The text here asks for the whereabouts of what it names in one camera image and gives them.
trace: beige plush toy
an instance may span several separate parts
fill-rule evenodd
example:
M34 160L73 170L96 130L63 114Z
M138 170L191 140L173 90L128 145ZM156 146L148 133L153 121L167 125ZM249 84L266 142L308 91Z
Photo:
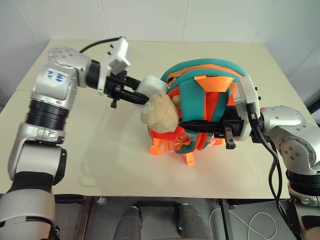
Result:
M152 95L141 112L141 121L157 133L174 132L179 124L180 98L171 101L163 91Z

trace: white cable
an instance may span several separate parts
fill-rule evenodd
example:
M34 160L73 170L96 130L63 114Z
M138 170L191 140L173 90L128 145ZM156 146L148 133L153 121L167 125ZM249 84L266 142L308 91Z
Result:
M212 236L211 224L210 224L210 223L211 223L211 217L213 216L214 212L217 211L217 210L221 210L221 208L216 208L216 209L214 209L214 210L211 212L210 217L209 217L209 224L208 224L208 225L209 225L209 230L210 230L211 236ZM260 237L262 237L262 238L265 239L265 240L271 240L271 239L273 239L273 238L275 237L275 235L277 234L277 225L276 225L275 219L274 219L270 214L268 214L268 213L261 212L261 211L260 211L260 212L257 212L257 213L250 219L249 225L246 224L240 217L238 217L237 215L235 215L232 211L229 210L229 213L231 213L233 216L235 216L238 220L240 220L244 225L246 225L246 226L248 227L247 240L250 240L250 239L249 239L250 230L251 230L252 232L254 232L255 234L259 235ZM258 216L259 214L267 215L267 216L269 216L269 217L272 219L272 221L273 221L275 230L274 230L273 235L272 235L271 237L269 237L269 238L267 238L267 237L265 237L265 236L262 236L259 232L255 231L255 230L251 227L252 221L253 221L254 218L255 218L256 216Z

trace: stuffed toy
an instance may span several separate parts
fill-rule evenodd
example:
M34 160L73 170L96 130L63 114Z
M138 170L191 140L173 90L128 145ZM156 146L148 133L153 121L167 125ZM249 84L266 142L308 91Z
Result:
M152 137L151 154L185 154L191 166L195 164L192 152L225 144L212 133L185 130L179 122L218 123L226 107L235 105L235 83L245 75L238 65L213 58L185 61L168 69L161 77L168 84L165 92L152 95L141 112Z

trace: beige tabletop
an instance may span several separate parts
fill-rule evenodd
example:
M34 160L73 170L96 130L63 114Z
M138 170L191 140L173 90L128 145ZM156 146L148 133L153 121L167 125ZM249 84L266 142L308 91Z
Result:
M7 162L18 125L25 118L31 88L37 72L47 62L53 46L77 50L91 41L52 40L27 73L0 114L0 193L11 181ZM94 47L86 54L102 61L108 45ZM305 105L288 82L264 44L130 42L131 66L128 75L161 77L167 68L195 58L219 58L240 65L258 87L261 107L288 105L315 124ZM268 185L271 155L251 139L236 142L236 149L211 146L195 152L196 164L187 166L181 155L152 156L147 127L139 110L121 100L117 109L111 99L90 88L79 88L66 125L65 177L53 188L55 194L102 196L150 196L196 198L272 198ZM282 197L288 197L285 167Z

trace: person's leg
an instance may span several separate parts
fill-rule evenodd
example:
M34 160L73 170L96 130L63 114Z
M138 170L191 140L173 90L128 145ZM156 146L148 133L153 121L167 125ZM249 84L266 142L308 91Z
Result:
M123 213L116 227L113 240L141 240L140 231L139 209L132 206Z
M203 218L190 205L180 205L179 218L181 224L181 237L190 239L212 240L212 236Z

